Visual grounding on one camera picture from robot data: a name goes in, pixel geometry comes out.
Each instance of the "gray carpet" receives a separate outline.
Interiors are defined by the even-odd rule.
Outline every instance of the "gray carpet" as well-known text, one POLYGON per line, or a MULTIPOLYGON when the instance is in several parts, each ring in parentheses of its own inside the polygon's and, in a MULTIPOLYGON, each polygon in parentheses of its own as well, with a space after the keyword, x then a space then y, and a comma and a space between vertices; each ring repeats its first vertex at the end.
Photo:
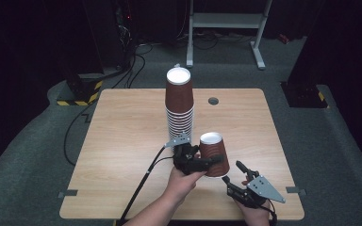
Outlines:
MULTIPOLYGON (((196 41, 198 47, 213 42, 196 41)), ((282 220, 278 225, 362 225, 362 153, 338 112, 332 93, 319 86, 329 108, 290 108, 280 87, 304 44, 288 45, 278 40, 263 40, 260 51, 266 70, 259 71, 248 42, 222 43, 213 48, 195 48, 190 69, 195 88, 260 88, 284 148, 305 217, 282 220)), ((176 63, 185 66, 186 47, 141 46, 144 68, 131 88, 164 88, 165 74, 176 63)), ((142 66, 136 58, 133 74, 142 66)), ((104 81, 110 89, 121 76, 104 81)), ((124 89, 126 78, 116 87, 124 89)), ((112 220, 63 219, 58 198, 70 182, 74 167, 63 155, 63 140, 74 117, 83 106, 59 106, 56 98, 64 82, 47 93, 51 104, 9 144, 0 158, 0 225, 111 225, 112 220)), ((95 105, 85 113, 93 115, 95 105)), ((74 122, 67 136, 69 158, 76 161, 89 124, 87 116, 74 122)), ((173 225, 242 225, 231 222, 172 222, 173 225)))

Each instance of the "dark background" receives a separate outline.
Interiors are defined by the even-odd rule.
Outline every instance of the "dark background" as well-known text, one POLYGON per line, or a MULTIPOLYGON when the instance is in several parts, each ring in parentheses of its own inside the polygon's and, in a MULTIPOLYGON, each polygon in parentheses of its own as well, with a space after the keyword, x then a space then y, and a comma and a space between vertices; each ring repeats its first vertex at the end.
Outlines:
MULTIPOLYGON (((82 56, 95 58, 91 70, 99 71, 96 40, 91 39, 91 27, 83 13, 81 1, 2 1, 0 0, 0 155, 11 140, 49 105, 47 91, 64 80, 50 48, 46 24, 47 5, 63 8, 67 17, 63 23, 72 24, 60 34, 66 53, 80 50, 82 56), (77 43, 77 37, 84 37, 77 43)), ((236 0, 196 1, 196 10, 227 12, 260 11, 263 1, 236 0)), ((179 0, 129 1, 124 15, 131 15, 131 25, 147 40, 174 43, 182 31, 185 2, 179 0)), ((273 1, 264 38, 276 39, 279 34, 291 40, 308 36, 298 58, 294 77, 297 82, 328 85, 351 133, 362 150, 362 1, 273 1)), ((82 59, 72 62, 83 66, 82 59)))

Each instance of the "black curtain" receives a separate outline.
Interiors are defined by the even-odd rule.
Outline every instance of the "black curtain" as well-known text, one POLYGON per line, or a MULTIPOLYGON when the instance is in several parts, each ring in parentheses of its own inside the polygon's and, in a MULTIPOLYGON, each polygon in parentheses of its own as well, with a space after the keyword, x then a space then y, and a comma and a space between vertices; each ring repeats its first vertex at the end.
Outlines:
POLYGON ((308 36, 321 10, 323 0, 273 0, 265 38, 278 38, 279 34, 290 40, 308 36))
POLYGON ((189 0, 129 0, 127 5, 137 36, 142 40, 175 44, 178 29, 182 27, 177 23, 184 20, 186 1, 189 0))
POLYGON ((327 85, 362 151, 362 0, 324 1, 288 84, 327 85))
POLYGON ((42 1, 0 0, 0 155, 63 80, 45 45, 43 15, 42 1))

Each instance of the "white cup rim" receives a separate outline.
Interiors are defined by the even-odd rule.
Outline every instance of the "white cup rim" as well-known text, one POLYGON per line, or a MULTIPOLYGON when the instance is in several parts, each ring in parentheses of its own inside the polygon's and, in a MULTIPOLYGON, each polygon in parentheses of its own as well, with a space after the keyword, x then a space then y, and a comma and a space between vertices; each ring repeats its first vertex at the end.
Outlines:
POLYGON ((201 135, 201 142, 203 144, 216 144, 222 141, 222 135, 217 132, 209 132, 201 135))
POLYGON ((175 67, 167 72, 167 81, 173 85, 184 85, 190 80, 190 72, 185 68, 175 67))

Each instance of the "brown paper cup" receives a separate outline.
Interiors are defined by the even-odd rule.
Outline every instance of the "brown paper cup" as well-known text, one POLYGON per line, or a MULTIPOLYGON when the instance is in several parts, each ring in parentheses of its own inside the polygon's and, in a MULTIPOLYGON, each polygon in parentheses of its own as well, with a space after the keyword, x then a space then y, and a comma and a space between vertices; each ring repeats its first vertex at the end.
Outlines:
POLYGON ((225 151, 224 141, 222 140, 221 134, 211 132, 201 135, 199 149, 202 158, 209 158, 216 154, 222 154, 223 156, 223 161, 211 166, 205 176, 223 177, 228 173, 230 165, 228 163, 227 153, 225 151))
POLYGON ((193 108, 192 81, 187 69, 173 68, 167 72, 165 104, 175 114, 183 114, 193 108))

